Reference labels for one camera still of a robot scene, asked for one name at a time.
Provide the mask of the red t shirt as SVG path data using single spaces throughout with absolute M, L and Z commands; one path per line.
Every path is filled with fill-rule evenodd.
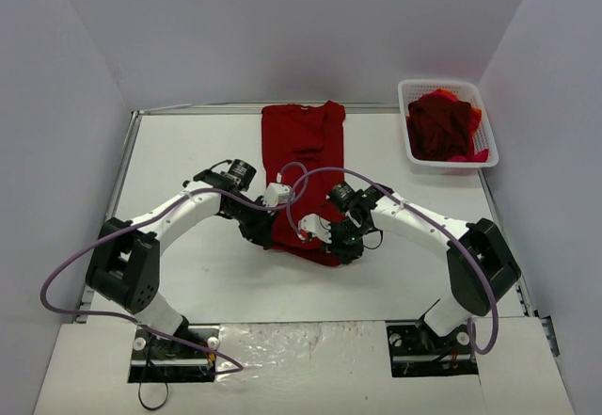
M 293 185 L 303 174 L 303 169 L 344 166 L 342 105 L 327 102 L 320 106 L 302 104 L 268 105 L 261 112 L 261 155 L 266 181 L 273 183 L 277 176 L 282 182 Z M 303 197 L 292 206 L 294 221 L 309 214 L 339 222 L 342 216 L 326 202 L 327 193 L 344 179 L 337 171 L 314 174 L 308 178 Z M 292 253 L 305 260 L 328 267 L 340 265 L 330 253 L 322 250 L 321 242 L 302 242 L 291 228 L 284 212 L 277 216 L 272 229 L 274 248 Z

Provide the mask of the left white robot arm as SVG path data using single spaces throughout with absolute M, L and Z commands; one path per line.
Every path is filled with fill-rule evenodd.
M 255 174 L 256 169 L 240 159 L 225 171 L 202 170 L 157 208 L 127 221 L 113 217 L 102 226 L 100 236 L 110 240 L 94 248 L 87 286 L 122 307 L 139 325 L 157 330 L 155 345 L 169 357 L 183 354 L 198 337 L 159 292 L 161 257 L 177 239 L 213 216 L 237 221 L 247 241 L 272 246 L 276 208 L 286 202 L 291 188 L 277 180 L 251 200 L 244 193 Z

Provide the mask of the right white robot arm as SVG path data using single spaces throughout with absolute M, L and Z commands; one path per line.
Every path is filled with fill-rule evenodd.
M 326 200 L 341 219 L 320 217 L 311 234 L 339 264 L 363 255 L 366 235 L 387 232 L 432 252 L 447 266 L 448 292 L 416 321 L 419 344 L 427 351 L 441 350 L 472 317 L 497 314 L 497 303 L 521 277 L 499 227 L 487 218 L 468 222 L 439 215 L 378 184 L 355 190 L 342 181 Z

